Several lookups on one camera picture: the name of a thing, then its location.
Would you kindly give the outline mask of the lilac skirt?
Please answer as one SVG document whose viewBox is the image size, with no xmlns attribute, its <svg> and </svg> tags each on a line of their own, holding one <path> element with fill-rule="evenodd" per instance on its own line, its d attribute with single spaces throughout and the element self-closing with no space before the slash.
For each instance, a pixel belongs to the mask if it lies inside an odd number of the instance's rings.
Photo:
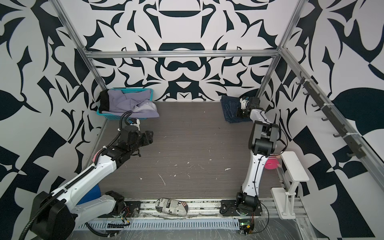
<svg viewBox="0 0 384 240">
<path fill-rule="evenodd" d="M 109 107 L 106 114 L 121 116 L 128 111 L 131 118 L 158 118 L 157 106 L 150 100 L 151 90 L 134 93 L 123 93 L 121 90 L 108 90 Z"/>
</svg>

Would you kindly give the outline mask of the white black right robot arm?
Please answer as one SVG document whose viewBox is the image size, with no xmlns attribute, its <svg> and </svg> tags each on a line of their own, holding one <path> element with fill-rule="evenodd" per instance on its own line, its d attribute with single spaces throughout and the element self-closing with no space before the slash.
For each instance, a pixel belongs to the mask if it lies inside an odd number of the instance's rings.
<svg viewBox="0 0 384 240">
<path fill-rule="evenodd" d="M 265 111 L 260 107 L 259 98 L 242 97 L 240 104 L 237 117 L 248 118 L 253 122 L 248 142 L 250 164 L 236 199 L 237 212 L 240 215 L 248 215 L 262 210 L 259 200 L 260 182 L 268 158 L 278 155 L 275 149 L 280 127 L 268 120 Z"/>
</svg>

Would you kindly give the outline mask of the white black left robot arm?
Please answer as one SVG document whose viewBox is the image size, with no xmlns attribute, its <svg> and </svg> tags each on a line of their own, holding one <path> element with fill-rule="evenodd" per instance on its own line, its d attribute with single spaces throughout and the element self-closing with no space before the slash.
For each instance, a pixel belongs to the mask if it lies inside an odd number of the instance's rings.
<svg viewBox="0 0 384 240">
<path fill-rule="evenodd" d="M 43 240 L 65 240 L 75 228 L 88 224 L 102 215 L 117 215 L 123 209 L 124 198 L 108 192 L 80 204 L 80 200 L 101 180 L 116 171 L 132 156 L 140 155 L 140 147 L 153 143 L 152 131 L 140 131 L 140 121 L 131 119 L 132 111 L 121 115 L 117 136 L 95 155 L 94 162 L 78 176 L 50 193 L 41 192 L 33 201 L 30 220 L 21 232 Z"/>
</svg>

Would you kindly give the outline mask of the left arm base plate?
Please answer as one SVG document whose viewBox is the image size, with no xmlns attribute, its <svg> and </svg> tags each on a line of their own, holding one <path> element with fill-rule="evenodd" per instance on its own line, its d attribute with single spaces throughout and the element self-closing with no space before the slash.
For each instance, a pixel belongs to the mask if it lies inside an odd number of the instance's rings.
<svg viewBox="0 0 384 240">
<path fill-rule="evenodd" d="M 141 201 L 124 201 L 124 207 L 121 212 L 125 218 L 136 218 L 140 214 Z"/>
</svg>

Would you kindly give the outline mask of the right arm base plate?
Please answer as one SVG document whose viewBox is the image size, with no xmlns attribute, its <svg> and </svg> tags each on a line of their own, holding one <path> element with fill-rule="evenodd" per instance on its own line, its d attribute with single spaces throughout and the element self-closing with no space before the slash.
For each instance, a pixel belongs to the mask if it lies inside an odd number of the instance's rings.
<svg viewBox="0 0 384 240">
<path fill-rule="evenodd" d="M 237 204 L 236 200 L 221 200 L 219 213 L 224 217 L 259 217 L 262 215 L 263 208 L 259 204 L 256 208 Z"/>
</svg>

